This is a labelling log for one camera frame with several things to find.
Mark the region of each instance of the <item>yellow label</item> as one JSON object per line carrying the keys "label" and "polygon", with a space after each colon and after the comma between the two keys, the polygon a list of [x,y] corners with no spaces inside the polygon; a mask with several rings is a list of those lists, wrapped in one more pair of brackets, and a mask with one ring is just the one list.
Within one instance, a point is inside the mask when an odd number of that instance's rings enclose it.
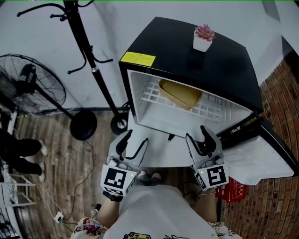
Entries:
{"label": "yellow label", "polygon": [[121,62],[135,63],[139,65],[151,66],[155,60],[155,56],[135,53],[127,51],[121,59]]}

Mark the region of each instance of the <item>black wristband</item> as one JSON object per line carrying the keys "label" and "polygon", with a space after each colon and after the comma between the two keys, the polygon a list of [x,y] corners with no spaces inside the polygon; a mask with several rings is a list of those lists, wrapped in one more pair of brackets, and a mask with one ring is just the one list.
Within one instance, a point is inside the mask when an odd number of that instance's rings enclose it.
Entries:
{"label": "black wristband", "polygon": [[122,196],[115,196],[115,195],[111,195],[110,193],[104,191],[103,195],[108,197],[111,201],[114,202],[120,202],[122,200]]}

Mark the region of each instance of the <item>yellow tray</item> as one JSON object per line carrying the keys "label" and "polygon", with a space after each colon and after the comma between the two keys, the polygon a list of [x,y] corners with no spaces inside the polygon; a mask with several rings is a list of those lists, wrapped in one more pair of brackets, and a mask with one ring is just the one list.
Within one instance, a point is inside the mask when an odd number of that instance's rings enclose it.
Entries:
{"label": "yellow tray", "polygon": [[190,110],[202,97],[200,90],[165,79],[160,80],[159,87],[161,95],[185,110]]}

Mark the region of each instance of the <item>shoe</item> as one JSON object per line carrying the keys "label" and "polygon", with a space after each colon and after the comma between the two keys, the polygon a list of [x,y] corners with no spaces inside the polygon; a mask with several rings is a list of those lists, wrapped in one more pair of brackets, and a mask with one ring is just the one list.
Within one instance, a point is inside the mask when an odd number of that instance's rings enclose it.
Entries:
{"label": "shoe", "polygon": [[41,152],[44,156],[47,156],[48,155],[48,148],[47,146],[45,146],[45,144],[43,143],[42,140],[39,140],[39,142],[41,143],[42,145],[42,148],[41,148]]}
{"label": "shoe", "polygon": [[41,162],[39,164],[39,166],[42,169],[42,174],[38,176],[38,179],[39,179],[40,183],[43,183],[43,182],[45,182],[45,179],[46,179],[46,175],[45,175],[45,164],[43,162]]}
{"label": "shoe", "polygon": [[141,170],[140,174],[137,176],[137,178],[140,178],[140,177],[145,176],[145,175],[147,175],[146,171]]}
{"label": "shoe", "polygon": [[161,180],[161,175],[159,173],[154,173],[153,176],[151,177],[151,179],[153,178],[157,178]]}

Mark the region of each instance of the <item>white wire rack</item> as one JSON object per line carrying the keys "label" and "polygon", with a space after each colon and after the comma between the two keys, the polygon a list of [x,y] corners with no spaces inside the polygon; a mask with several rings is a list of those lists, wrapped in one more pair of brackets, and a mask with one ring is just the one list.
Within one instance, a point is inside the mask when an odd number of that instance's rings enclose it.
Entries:
{"label": "white wire rack", "polygon": [[142,100],[160,105],[166,105],[168,107],[174,107],[185,112],[189,112],[191,114],[195,114],[200,117],[212,120],[214,122],[222,123],[223,100],[221,98],[212,96],[208,93],[203,93],[199,103],[195,105],[191,110],[187,111],[160,94],[159,81],[160,79],[156,78],[150,78],[148,80],[142,92]]}

